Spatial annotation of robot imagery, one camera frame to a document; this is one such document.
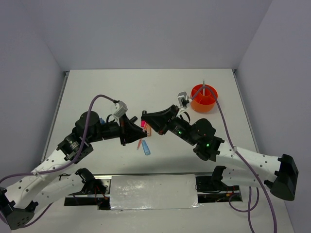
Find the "pink black highlighter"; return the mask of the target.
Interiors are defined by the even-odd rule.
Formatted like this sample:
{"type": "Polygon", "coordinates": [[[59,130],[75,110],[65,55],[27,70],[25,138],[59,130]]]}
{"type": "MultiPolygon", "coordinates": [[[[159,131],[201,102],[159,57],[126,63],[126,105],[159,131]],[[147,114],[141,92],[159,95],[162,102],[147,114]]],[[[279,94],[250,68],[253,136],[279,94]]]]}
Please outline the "pink black highlighter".
{"type": "Polygon", "coordinates": [[[145,125],[146,125],[146,122],[145,122],[145,121],[142,121],[141,124],[140,124],[140,126],[141,126],[142,128],[144,128],[145,125]]]}

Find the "thin orange pen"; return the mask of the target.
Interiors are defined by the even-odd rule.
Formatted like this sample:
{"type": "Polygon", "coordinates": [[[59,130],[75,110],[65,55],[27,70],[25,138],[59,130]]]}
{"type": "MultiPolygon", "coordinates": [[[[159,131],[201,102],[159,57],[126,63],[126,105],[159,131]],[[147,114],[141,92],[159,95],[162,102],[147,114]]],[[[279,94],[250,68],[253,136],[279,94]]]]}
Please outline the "thin orange pen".
{"type": "Polygon", "coordinates": [[[138,141],[137,150],[139,150],[141,144],[142,144],[142,139],[140,139],[140,140],[138,141]]]}

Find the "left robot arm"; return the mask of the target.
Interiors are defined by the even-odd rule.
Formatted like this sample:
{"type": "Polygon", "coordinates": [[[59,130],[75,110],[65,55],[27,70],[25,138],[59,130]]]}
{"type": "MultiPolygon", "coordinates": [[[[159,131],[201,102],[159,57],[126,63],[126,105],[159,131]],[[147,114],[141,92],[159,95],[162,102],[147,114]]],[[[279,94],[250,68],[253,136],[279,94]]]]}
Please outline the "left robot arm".
{"type": "Polygon", "coordinates": [[[75,193],[102,194],[107,186],[87,168],[64,176],[69,168],[93,152],[92,142],[119,138],[121,145],[135,142],[147,133],[123,114],[118,122],[101,123],[96,112],[83,113],[72,132],[61,141],[52,154],[20,180],[0,190],[0,214],[11,230],[34,224],[35,214],[55,201],[75,193]]]}

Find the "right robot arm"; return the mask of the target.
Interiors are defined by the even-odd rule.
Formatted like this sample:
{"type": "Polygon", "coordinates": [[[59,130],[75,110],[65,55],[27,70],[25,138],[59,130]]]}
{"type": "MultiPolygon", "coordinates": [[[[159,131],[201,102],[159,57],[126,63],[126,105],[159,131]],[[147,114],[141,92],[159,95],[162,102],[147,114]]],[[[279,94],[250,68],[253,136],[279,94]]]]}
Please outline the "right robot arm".
{"type": "Polygon", "coordinates": [[[293,157],[269,156],[234,147],[216,137],[215,128],[206,118],[190,124],[180,113],[179,107],[172,105],[160,112],[143,112],[141,119],[159,135],[170,131],[192,145],[200,159],[215,162],[211,178],[215,189],[235,185],[267,187],[279,199],[294,200],[299,172],[293,157]]]}

